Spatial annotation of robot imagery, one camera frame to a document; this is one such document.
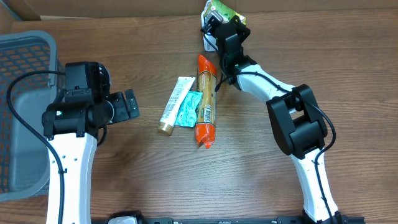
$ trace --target wooden table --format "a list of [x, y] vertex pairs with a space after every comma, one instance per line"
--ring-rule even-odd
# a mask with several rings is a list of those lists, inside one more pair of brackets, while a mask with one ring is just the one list
[[[245, 53], [279, 80], [312, 87], [337, 130], [326, 170], [339, 211], [397, 223], [398, 10], [247, 14]], [[141, 117], [110, 126], [96, 153], [91, 215], [141, 209], [147, 217], [271, 218], [300, 215], [291, 159], [276, 146], [262, 102], [224, 85], [216, 142], [194, 130], [156, 131], [179, 76], [204, 53], [198, 16], [15, 22], [45, 30], [61, 62], [102, 62], [111, 91], [134, 89]], [[204, 53], [214, 64], [215, 54]], [[1, 223], [45, 223], [47, 197], [0, 203]]]

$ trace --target basket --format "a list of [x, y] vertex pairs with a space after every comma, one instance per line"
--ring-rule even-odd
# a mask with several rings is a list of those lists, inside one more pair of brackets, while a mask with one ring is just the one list
[[[45, 145], [13, 117], [7, 87], [34, 70], [62, 70], [53, 37], [39, 30], [0, 35], [0, 201], [48, 193], [49, 154]], [[20, 116], [43, 133], [41, 117], [57, 94], [54, 74], [33, 75], [18, 82], [11, 94]]]

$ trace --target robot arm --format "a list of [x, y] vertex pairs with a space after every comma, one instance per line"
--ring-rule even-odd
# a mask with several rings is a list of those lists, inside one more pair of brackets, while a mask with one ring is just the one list
[[[310, 87], [294, 87], [276, 80], [267, 74], [249, 56], [243, 54], [242, 42], [250, 30], [238, 16], [222, 23], [216, 11], [211, 11], [202, 28], [206, 35], [216, 40], [220, 65], [230, 84], [254, 95], [267, 105], [275, 140], [286, 155], [290, 156], [297, 170], [304, 196], [304, 217], [308, 223], [336, 219], [338, 208], [331, 197], [326, 176], [323, 154], [318, 158], [320, 183], [315, 168], [315, 158], [325, 146], [327, 128], [323, 117], [313, 107], [317, 101]], [[304, 111], [304, 115], [293, 120], [291, 113]], [[323, 199], [320, 184], [326, 200]]]
[[[250, 65], [241, 70], [242, 72], [257, 72], [269, 77], [274, 83], [280, 85], [283, 89], [292, 91], [294, 86], [287, 85], [268, 75], [262, 70], [260, 65]], [[237, 83], [242, 91], [252, 94], [262, 102], [267, 102], [275, 97], [285, 95], [285, 92], [278, 90], [274, 85], [271, 85], [267, 80], [255, 75], [237, 75]], [[322, 199], [320, 188], [318, 185], [317, 174], [313, 161], [315, 156], [319, 153], [319, 148], [314, 149], [305, 154], [303, 159], [299, 159], [293, 154], [290, 157], [293, 160], [297, 171], [298, 179], [304, 196], [304, 211], [308, 217], [314, 222], [318, 220], [329, 219], [329, 213], [325, 207], [325, 202]], [[318, 159], [318, 170], [322, 181], [323, 191], [325, 193], [328, 205], [332, 214], [338, 211], [338, 208], [333, 201], [326, 176], [324, 155], [322, 154]]]
[[63, 166], [63, 184], [58, 165], [50, 159], [50, 189], [47, 223], [58, 223], [63, 200], [62, 223], [91, 223], [91, 168], [97, 149], [99, 128], [139, 116], [132, 90], [109, 93], [107, 69], [96, 62], [68, 63], [64, 102], [50, 104], [42, 116], [44, 136], [53, 146]]

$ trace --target black cable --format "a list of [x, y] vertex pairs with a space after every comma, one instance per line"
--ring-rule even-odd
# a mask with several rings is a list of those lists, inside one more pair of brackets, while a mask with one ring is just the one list
[[226, 54], [223, 55], [223, 58], [221, 59], [221, 78], [220, 78], [220, 82], [217, 83], [216, 88], [214, 89], [215, 92], [218, 92], [218, 90], [221, 87], [221, 84], [223, 84], [223, 82], [225, 82], [226, 80], [230, 79], [231, 76], [226, 74], [226, 65], [225, 65], [225, 61], [227, 60], [226, 58]]
[[332, 145], [334, 145], [334, 143], [336, 141], [336, 130], [335, 130], [335, 127], [334, 127], [333, 123], [330, 121], [328, 116], [321, 109], [319, 109], [318, 107], [316, 107], [313, 104], [307, 103], [306, 101], [303, 101], [303, 102], [306, 103], [307, 105], [309, 105], [310, 107], [312, 107], [313, 109], [317, 110], [324, 117], [324, 119], [327, 121], [327, 123], [329, 124], [330, 129], [331, 129], [331, 136], [332, 137], [331, 137], [331, 141], [330, 141], [329, 145], [327, 145], [327, 147], [324, 147], [321, 151], [318, 152], [317, 156], [315, 156], [315, 160], [313, 161], [313, 163], [315, 164], [315, 172], [317, 173], [317, 179], [318, 179], [319, 189], [320, 189], [321, 195], [322, 195], [322, 200], [325, 202], [326, 209], [328, 210], [329, 217], [330, 217], [330, 223], [334, 224], [333, 215], [330, 212], [330, 207], [329, 207], [329, 204], [328, 204], [328, 200], [326, 199], [325, 193], [323, 191], [321, 177], [319, 175], [318, 159], [323, 153], [325, 153], [327, 150], [329, 150], [332, 147]]
[[65, 90], [60, 90], [55, 96], [55, 99], [52, 103], [61, 103], [64, 95], [65, 95]]
[[271, 85], [273, 85], [275, 88], [277, 88], [279, 91], [283, 91], [285, 93], [290, 93], [290, 91], [285, 90], [284, 88], [280, 87], [280, 85], [276, 84], [274, 81], [272, 81], [269, 77], [267, 77], [266, 75], [260, 74], [258, 72], [239, 72], [238, 75], [256, 75], [259, 76], [265, 80], [267, 80], [267, 82], [269, 82]]
[[106, 134], [108, 133], [108, 129], [106, 128], [106, 125], [104, 126], [104, 133], [102, 134], [101, 140], [99, 140], [99, 142], [97, 143], [97, 147], [102, 145], [102, 143], [104, 143], [105, 139], [106, 139]]
[[12, 91], [12, 88], [15, 86], [15, 84], [17, 82], [21, 81], [23, 78], [26, 78], [26, 77], [31, 76], [31, 75], [37, 75], [37, 74], [65, 75], [64, 72], [48, 71], [48, 70], [28, 72], [28, 73], [26, 73], [24, 75], [21, 75], [20, 77], [16, 78], [14, 81], [11, 82], [11, 84], [8, 86], [8, 89], [7, 89], [6, 98], [7, 98], [8, 108], [10, 109], [11, 113], [15, 116], [15, 118], [17, 118], [17, 120], [19, 122], [21, 122], [21, 124], [23, 126], [25, 126], [25, 128], [27, 128], [34, 136], [36, 136], [40, 141], [42, 141], [48, 147], [48, 149], [50, 150], [50, 152], [54, 156], [55, 161], [57, 162], [58, 172], [60, 174], [60, 208], [59, 208], [59, 213], [58, 213], [58, 224], [62, 224], [63, 204], [64, 204], [64, 200], [65, 200], [65, 181], [64, 181], [64, 178], [63, 178], [64, 171], [63, 171], [63, 167], [62, 167], [62, 163], [61, 163], [60, 157], [58, 156], [57, 152], [52, 147], [52, 145], [43, 136], [41, 136], [34, 128], [32, 128], [28, 123], [26, 123], [26, 121], [24, 121], [19, 116], [19, 114], [15, 111], [14, 107], [12, 106], [12, 102], [11, 102], [11, 91]]

